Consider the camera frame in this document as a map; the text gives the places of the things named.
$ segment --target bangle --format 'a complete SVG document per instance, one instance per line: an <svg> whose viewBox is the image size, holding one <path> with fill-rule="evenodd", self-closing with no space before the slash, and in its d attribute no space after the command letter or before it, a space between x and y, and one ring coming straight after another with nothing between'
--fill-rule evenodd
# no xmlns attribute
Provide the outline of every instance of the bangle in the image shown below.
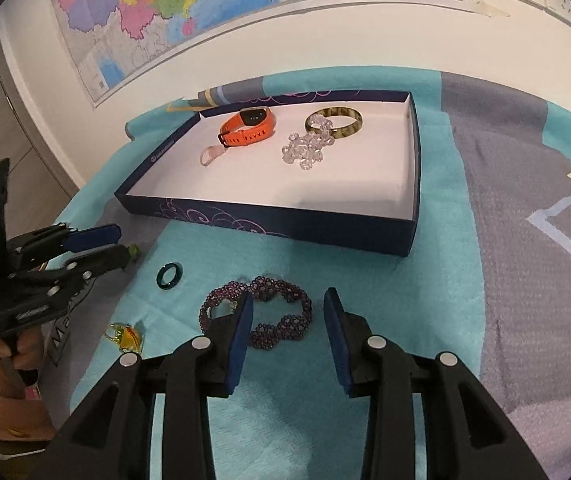
<svg viewBox="0 0 571 480"><path fill-rule="evenodd" d="M330 108L323 108L323 110L319 110L311 114L305 120L305 129L308 132L313 132L315 134L320 134L321 130L319 128L315 128L312 126L312 117L316 114L319 114L323 117L337 117L337 116L345 116L351 117L355 120L352 124L348 126L341 126L340 128L332 128L330 130L330 135L335 139L343 139L344 137L349 137L351 135L356 134L361 127L363 126L363 116L357 112L354 108L347 108L344 106L333 106Z"/></svg>
<svg viewBox="0 0 571 480"><path fill-rule="evenodd" d="M284 280L273 280L265 276L257 276L249 285L240 282L229 282L220 288L215 288L204 301L199 311L199 326L201 332L206 333L210 327L210 311L223 300L231 301L234 306L241 294L248 291L256 301L272 300L277 292L288 303L300 300L303 313L300 316L287 314L283 316L276 326L259 323L255 330L250 332L250 345L262 350L272 350L281 339L300 341L303 334L312 322L312 301L308 295L296 285Z"/></svg>

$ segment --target watch face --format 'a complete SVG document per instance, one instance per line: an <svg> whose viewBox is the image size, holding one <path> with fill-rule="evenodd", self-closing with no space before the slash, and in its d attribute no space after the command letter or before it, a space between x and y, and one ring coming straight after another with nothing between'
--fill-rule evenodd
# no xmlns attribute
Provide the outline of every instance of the watch face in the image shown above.
<svg viewBox="0 0 571 480"><path fill-rule="evenodd" d="M250 110L241 110L239 115L246 126L257 126L266 120L268 112L265 108L251 108Z"/></svg>

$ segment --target gray floor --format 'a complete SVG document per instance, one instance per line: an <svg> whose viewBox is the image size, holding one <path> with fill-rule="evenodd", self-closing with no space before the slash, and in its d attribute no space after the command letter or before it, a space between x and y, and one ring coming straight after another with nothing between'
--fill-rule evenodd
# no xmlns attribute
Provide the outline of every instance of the gray floor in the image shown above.
<svg viewBox="0 0 571 480"><path fill-rule="evenodd" d="M10 159L8 238L50 225L70 198L34 150L0 83L0 159Z"/></svg>

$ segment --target orange watch strap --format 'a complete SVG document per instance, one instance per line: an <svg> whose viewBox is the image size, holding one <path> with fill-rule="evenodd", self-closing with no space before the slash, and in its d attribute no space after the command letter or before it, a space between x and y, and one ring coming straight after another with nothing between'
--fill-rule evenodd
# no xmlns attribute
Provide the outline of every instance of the orange watch strap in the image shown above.
<svg viewBox="0 0 571 480"><path fill-rule="evenodd" d="M230 119L228 119L224 125L221 127L221 134L227 135L233 130L244 126L241 114L233 115Z"/></svg>
<svg viewBox="0 0 571 480"><path fill-rule="evenodd" d="M221 127L219 140L222 141L226 148L232 148L233 146L248 146L249 144L271 137L275 132L276 122L274 115L268 110L268 115L261 124L251 126L249 128L237 129L236 131L230 131L233 128L244 126L241 115L237 114L228 119Z"/></svg>

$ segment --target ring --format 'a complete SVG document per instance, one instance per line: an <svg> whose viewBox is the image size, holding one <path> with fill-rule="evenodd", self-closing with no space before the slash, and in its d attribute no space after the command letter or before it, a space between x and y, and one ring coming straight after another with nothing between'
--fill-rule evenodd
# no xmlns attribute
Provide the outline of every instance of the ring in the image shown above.
<svg viewBox="0 0 571 480"><path fill-rule="evenodd" d="M317 135L321 133L319 128L315 128L312 126L312 119L313 115L319 114L323 117L338 117L338 116L345 116L351 117L355 120L352 124L348 126L341 126L340 128L332 128L329 132L332 137L335 139L343 139L344 137L349 137L351 135L356 134L361 127L363 126L363 116L357 112L354 108L347 108L345 106L333 106L330 108L323 108L323 110L319 110L313 114L311 114L305 120L305 129L308 132L313 132Z"/></svg>
<svg viewBox="0 0 571 480"><path fill-rule="evenodd" d="M169 282L164 282L163 277L170 269L174 269L174 278L172 278ZM176 263L165 264L159 273L157 273L157 285L159 285L159 288L162 288L163 290L168 290L169 288L177 286L177 283L179 283L181 280L182 275L183 269L181 268L181 265Z"/></svg>

